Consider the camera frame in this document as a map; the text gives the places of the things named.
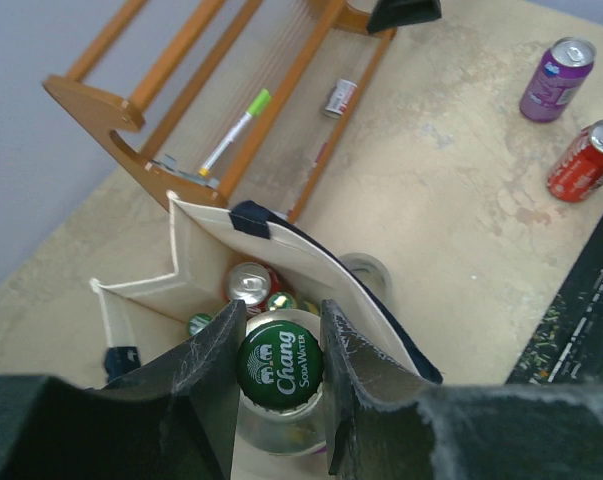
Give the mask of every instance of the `beige tabletop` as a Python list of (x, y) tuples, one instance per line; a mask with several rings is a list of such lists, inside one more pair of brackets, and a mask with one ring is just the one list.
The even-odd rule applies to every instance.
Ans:
[[(500, 383), (603, 213), (603, 188), (570, 205), (544, 184), (603, 118), (603, 27), (522, 0), (443, 7), (396, 37), (299, 225), (388, 266), (396, 312), (447, 382)], [(529, 122), (522, 90), (569, 35), (591, 40), (598, 64), (560, 120)], [(167, 222), (125, 172), (108, 178), (0, 286), (0, 373), (103, 385), (88, 281), (169, 272)]]

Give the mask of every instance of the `white fabric bag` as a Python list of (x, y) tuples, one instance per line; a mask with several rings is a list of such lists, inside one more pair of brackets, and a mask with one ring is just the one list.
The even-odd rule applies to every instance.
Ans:
[[(174, 272), (118, 285), (92, 281), (108, 347), (136, 346), (147, 363), (184, 342), (193, 314), (215, 313), (225, 306), (224, 277), (249, 256), (272, 266), (317, 304), (335, 300), (378, 348), (410, 372), (441, 382), (439, 372), (390, 312), (336, 257), (296, 227), (253, 202), (230, 212), (183, 202), (172, 192), (168, 197)], [(273, 457), (236, 439), (234, 478), (283, 478), (284, 472), (287, 477), (317, 478), (325, 469), (324, 455)]]

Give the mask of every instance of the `purple can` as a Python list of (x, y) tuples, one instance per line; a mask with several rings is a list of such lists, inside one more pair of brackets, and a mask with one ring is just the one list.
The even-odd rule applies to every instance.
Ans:
[(562, 38), (541, 58), (519, 108), (535, 122), (561, 116), (594, 68), (597, 50), (581, 38)]

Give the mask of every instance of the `red can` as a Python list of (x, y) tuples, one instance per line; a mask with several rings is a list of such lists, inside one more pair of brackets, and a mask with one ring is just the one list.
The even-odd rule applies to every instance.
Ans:
[(228, 300), (243, 300), (248, 318), (268, 311), (268, 298), (283, 290), (281, 280), (270, 267), (254, 262), (240, 263), (226, 277)]
[(581, 131), (550, 169), (550, 193), (564, 202), (585, 200), (603, 185), (603, 120)]

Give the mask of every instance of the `wooden shelf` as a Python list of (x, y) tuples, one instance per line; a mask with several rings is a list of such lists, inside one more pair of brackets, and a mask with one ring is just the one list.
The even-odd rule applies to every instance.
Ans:
[[(192, 45), (231, 8), (225, 0), (200, 0), (127, 100), (82, 85), (147, 1), (128, 0), (65, 77), (45, 82), (46, 90), (162, 205), (168, 190), (209, 205), (249, 198), (295, 220), (394, 31), (368, 36), (367, 14), (346, 0), (228, 2), (233, 20), (136, 152), (117, 130), (142, 128), (143, 112)], [(329, 118), (322, 109), (341, 78), (359, 88), (346, 113)], [(177, 170), (195, 174), (263, 88), (272, 101), (215, 165), (216, 190), (154, 162), (169, 156)]]

